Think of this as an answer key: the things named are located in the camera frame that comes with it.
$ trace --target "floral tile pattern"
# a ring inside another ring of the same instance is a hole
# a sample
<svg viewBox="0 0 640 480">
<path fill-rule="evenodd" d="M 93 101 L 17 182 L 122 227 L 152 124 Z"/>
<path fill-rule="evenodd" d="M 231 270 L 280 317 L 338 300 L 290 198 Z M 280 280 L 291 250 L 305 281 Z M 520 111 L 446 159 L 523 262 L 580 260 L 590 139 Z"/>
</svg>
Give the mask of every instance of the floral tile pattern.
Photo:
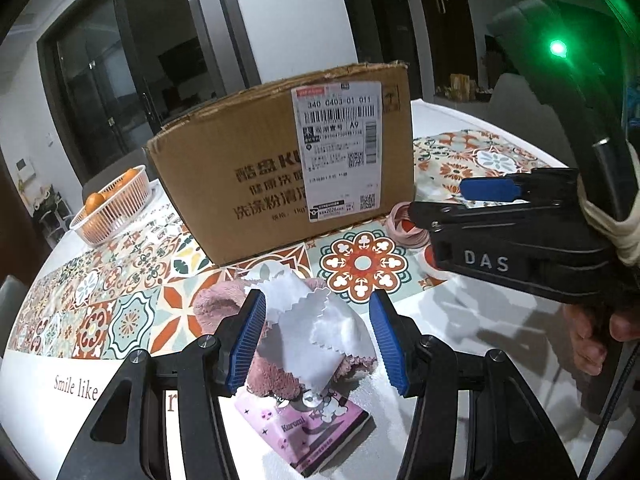
<svg viewBox="0 0 640 480">
<path fill-rule="evenodd" d="M 463 130 L 414 139 L 414 166 L 419 200 L 474 207 L 494 203 L 465 200 L 463 178 L 546 164 L 500 136 Z M 397 301 L 440 283 L 425 273 L 421 251 L 397 246 L 383 223 L 369 220 L 219 269 L 165 204 L 33 283 L 8 348 L 81 359 L 124 358 L 134 348 L 178 351 L 200 335 L 192 307 L 199 290 L 221 280 L 265 279 L 282 265 L 301 278 L 326 279 L 358 312 L 376 288 Z"/>
<path fill-rule="evenodd" d="M 202 335 L 193 314 L 193 300 L 201 290 L 223 281 L 225 277 L 223 269 L 209 270 L 161 287 L 148 346 L 151 354 L 162 355 L 182 350 Z"/>
</svg>

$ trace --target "white plastic basket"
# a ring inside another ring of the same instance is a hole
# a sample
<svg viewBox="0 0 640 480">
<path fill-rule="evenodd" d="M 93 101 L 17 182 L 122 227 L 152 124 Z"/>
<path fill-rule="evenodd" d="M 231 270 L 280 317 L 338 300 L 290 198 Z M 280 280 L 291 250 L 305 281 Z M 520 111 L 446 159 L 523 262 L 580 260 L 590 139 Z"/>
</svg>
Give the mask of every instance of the white plastic basket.
<svg viewBox="0 0 640 480">
<path fill-rule="evenodd" d="M 87 215 L 82 206 L 81 211 L 71 221 L 70 229 L 78 233 L 78 236 L 91 247 L 97 247 L 121 232 L 142 211 L 151 197 L 145 166 L 136 166 L 134 169 L 138 170 L 138 174 L 98 209 Z M 99 192 L 113 190 L 123 175 L 112 180 Z"/>
</svg>

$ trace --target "hand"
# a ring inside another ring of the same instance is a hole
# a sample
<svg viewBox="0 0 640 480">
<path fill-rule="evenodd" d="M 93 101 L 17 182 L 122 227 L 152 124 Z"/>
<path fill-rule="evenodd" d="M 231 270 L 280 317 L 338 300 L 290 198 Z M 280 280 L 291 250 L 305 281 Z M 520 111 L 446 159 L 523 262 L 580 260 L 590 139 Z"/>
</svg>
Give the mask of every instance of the hand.
<svg viewBox="0 0 640 480">
<path fill-rule="evenodd" d="M 598 375 L 607 356 L 607 348 L 593 336 L 595 318 L 580 305 L 564 305 L 564 318 L 574 347 L 575 365 L 589 375 Z M 616 341 L 640 338 L 640 312 L 617 312 L 609 320 L 609 331 Z"/>
</svg>

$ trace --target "black cable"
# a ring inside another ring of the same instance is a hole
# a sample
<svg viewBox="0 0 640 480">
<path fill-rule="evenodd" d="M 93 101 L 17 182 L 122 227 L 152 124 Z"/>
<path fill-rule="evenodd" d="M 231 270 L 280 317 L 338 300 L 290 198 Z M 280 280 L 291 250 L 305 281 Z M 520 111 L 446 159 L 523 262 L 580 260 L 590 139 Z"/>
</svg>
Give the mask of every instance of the black cable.
<svg viewBox="0 0 640 480">
<path fill-rule="evenodd" d="M 636 343 L 629 359 L 626 361 L 626 365 L 618 378 L 618 382 L 616 383 L 616 387 L 611 394 L 611 398 L 607 403 L 607 407 L 604 411 L 604 415 L 602 416 L 602 420 L 600 421 L 600 425 L 598 426 L 598 430 L 596 431 L 596 435 L 593 437 L 593 441 L 591 443 L 591 447 L 589 448 L 589 452 L 587 453 L 587 457 L 584 459 L 584 464 L 582 464 L 582 469 L 580 470 L 580 475 L 578 476 L 578 480 L 587 480 L 589 473 L 591 471 L 591 466 L 593 465 L 593 461 L 596 458 L 598 453 L 598 448 L 602 442 L 605 431 L 607 431 L 607 426 L 609 425 L 609 421 L 613 416 L 613 411 L 616 409 L 616 404 L 620 399 L 620 395 L 622 394 L 622 389 L 625 387 L 626 380 L 628 380 L 629 375 L 631 374 L 631 370 L 636 364 L 636 358 L 638 357 L 638 352 L 640 351 L 640 342 Z"/>
</svg>

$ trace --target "green light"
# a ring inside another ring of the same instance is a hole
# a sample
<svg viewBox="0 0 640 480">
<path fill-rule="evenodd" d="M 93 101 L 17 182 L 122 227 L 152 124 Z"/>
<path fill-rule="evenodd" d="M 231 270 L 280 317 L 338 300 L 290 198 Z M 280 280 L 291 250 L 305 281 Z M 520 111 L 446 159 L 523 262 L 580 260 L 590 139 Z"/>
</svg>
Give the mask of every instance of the green light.
<svg viewBox="0 0 640 480">
<path fill-rule="evenodd" d="M 549 45 L 549 48 L 554 56 L 566 57 L 566 45 L 564 44 L 564 41 L 553 40 L 551 45 Z"/>
</svg>

